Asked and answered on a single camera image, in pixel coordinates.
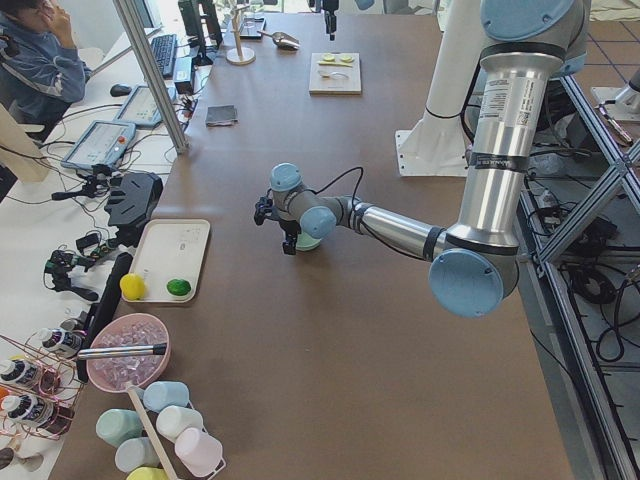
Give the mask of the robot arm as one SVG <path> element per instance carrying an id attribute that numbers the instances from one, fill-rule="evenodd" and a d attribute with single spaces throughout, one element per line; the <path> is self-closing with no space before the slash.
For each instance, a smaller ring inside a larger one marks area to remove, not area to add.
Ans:
<path id="1" fill-rule="evenodd" d="M 586 55 L 586 1 L 482 1 L 462 48 L 486 72 L 458 220 L 443 228 L 360 201 L 322 197 L 290 163 L 275 166 L 254 220 L 274 220 L 283 249 L 300 234 L 322 239 L 344 226 L 430 263 L 438 302 L 463 317 L 493 311 L 518 281 L 513 222 L 547 83 L 579 70 Z"/>
<path id="2" fill-rule="evenodd" d="M 309 9 L 321 13 L 325 22 L 325 31 L 330 41 L 334 41 L 338 27 L 338 15 L 356 15 L 372 13 L 374 0 L 308 0 Z"/>

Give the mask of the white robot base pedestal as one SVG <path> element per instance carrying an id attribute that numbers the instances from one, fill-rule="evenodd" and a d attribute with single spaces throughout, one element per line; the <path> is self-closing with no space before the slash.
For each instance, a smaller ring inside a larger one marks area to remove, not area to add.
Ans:
<path id="1" fill-rule="evenodd" d="M 411 130 L 398 130 L 399 174 L 464 177 L 466 137 L 461 113 L 486 36 L 479 1 L 453 1 L 441 40 L 423 117 Z"/>

